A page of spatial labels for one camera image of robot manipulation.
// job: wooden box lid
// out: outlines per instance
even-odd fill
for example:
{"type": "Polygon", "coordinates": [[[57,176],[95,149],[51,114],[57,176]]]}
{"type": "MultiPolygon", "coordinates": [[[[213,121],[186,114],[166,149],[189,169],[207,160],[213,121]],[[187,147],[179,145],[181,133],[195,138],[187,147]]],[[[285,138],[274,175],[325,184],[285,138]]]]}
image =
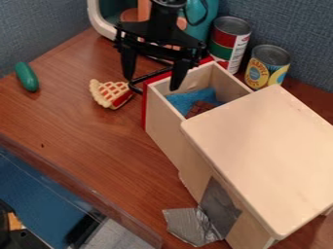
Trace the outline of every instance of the wooden box lid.
{"type": "Polygon", "coordinates": [[[284,239],[333,203],[333,128],[279,85],[184,121],[247,208],[284,239]]]}

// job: green toy cucumber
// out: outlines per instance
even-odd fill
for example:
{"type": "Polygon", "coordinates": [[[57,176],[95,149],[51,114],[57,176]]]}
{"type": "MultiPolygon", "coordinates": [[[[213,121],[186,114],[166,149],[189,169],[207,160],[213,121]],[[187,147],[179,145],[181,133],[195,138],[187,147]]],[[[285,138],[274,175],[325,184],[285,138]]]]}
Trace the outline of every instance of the green toy cucumber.
{"type": "Polygon", "coordinates": [[[15,71],[17,76],[22,83],[23,87],[28,91],[37,91],[39,88],[39,81],[31,69],[31,67],[25,62],[19,62],[15,65],[15,71]]]}

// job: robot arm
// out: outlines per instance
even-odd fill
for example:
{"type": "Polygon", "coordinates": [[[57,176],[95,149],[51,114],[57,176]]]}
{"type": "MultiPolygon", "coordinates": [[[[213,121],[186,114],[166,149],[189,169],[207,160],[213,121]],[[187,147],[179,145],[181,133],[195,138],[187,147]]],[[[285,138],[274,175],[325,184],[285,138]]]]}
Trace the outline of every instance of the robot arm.
{"type": "Polygon", "coordinates": [[[173,61],[170,90],[180,87],[189,69],[198,66],[205,44],[186,34],[177,26],[179,10],[187,0],[151,0],[150,19],[142,22],[119,22],[116,26],[115,46],[121,53],[123,73],[129,87],[135,92],[141,89],[133,85],[138,54],[173,61]],[[165,45],[177,46],[179,50],[165,45]]]}

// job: yellow can label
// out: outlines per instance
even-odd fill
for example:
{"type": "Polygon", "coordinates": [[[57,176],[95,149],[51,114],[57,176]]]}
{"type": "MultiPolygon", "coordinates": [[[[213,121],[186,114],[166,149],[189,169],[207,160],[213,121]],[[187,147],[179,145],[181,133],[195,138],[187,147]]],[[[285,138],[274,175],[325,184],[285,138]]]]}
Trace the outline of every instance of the yellow can label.
{"type": "Polygon", "coordinates": [[[289,65],[281,67],[277,72],[273,73],[269,82],[268,86],[272,84],[282,84],[284,77],[289,69],[289,65]]]}
{"type": "Polygon", "coordinates": [[[261,89],[270,78],[268,68],[260,60],[251,58],[245,73],[245,81],[252,89],[261,89]]]}

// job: tin can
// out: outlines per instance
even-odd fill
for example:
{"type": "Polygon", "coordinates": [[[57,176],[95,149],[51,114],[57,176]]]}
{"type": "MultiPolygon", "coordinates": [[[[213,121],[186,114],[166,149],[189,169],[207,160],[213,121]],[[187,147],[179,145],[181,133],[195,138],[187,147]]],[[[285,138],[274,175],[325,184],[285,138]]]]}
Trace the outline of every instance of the tin can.
{"type": "Polygon", "coordinates": [[[221,17],[214,21],[209,52],[230,73],[236,74],[240,68],[251,27],[240,18],[221,17]]]}
{"type": "Polygon", "coordinates": [[[252,51],[245,82],[252,89],[262,89],[272,84],[282,84],[290,66],[290,54],[274,45],[259,45],[252,51]]]}

